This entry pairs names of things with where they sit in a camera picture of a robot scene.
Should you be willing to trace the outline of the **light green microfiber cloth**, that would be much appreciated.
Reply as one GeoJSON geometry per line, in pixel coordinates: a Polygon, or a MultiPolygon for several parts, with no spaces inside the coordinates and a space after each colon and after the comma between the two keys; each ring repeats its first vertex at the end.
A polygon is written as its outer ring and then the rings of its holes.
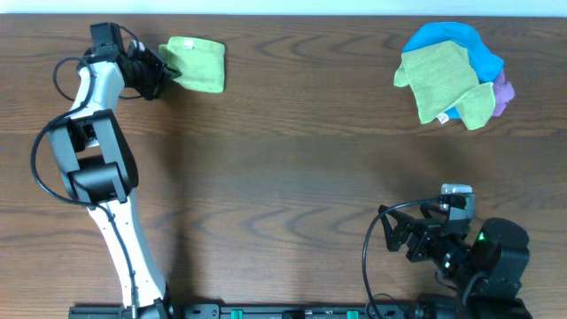
{"type": "Polygon", "coordinates": [[[225,89],[225,45],[215,41],[173,36],[159,46],[167,65],[181,73],[174,82],[184,89],[222,93],[225,89]]]}

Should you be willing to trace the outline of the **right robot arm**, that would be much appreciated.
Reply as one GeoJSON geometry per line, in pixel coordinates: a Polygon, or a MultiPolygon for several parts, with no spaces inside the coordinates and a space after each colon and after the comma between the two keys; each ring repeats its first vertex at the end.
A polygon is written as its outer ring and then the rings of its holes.
{"type": "Polygon", "coordinates": [[[475,241],[466,243],[474,204],[468,191],[417,201],[420,219],[403,213],[403,205],[378,208],[387,249],[396,252],[406,245],[409,261],[432,261],[437,281],[455,293],[422,295],[405,310],[406,318],[530,317],[517,296],[530,259],[527,231],[512,221],[490,218],[475,241]]]}

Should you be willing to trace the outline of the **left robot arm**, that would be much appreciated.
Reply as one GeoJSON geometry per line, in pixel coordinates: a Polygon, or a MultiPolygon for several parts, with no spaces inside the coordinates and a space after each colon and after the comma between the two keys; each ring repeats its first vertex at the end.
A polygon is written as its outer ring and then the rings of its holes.
{"type": "Polygon", "coordinates": [[[65,196],[58,200],[85,207],[99,227],[117,271],[118,307],[73,307],[77,318],[181,318],[167,282],[151,256],[137,213],[138,170],[116,120],[123,90],[153,100],[180,72],[138,40],[124,44],[125,28],[103,22],[90,27],[92,45],[75,59],[81,83],[71,109],[51,120],[48,137],[65,196]]]}

